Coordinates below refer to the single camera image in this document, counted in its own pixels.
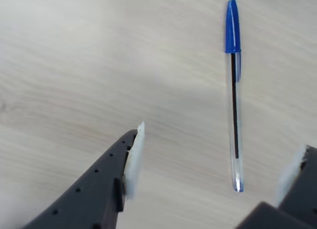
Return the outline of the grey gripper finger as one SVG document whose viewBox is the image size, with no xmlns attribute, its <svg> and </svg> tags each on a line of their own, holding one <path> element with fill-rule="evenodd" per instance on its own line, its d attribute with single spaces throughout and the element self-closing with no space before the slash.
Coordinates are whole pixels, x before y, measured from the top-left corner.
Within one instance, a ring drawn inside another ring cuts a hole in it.
<svg viewBox="0 0 317 229">
<path fill-rule="evenodd" d="M 306 145 L 286 168 L 278 209 L 304 222 L 317 220 L 317 149 Z"/>
<path fill-rule="evenodd" d="M 114 229 L 118 213 L 136 192 L 145 123 L 122 135 L 26 229 Z"/>
</svg>

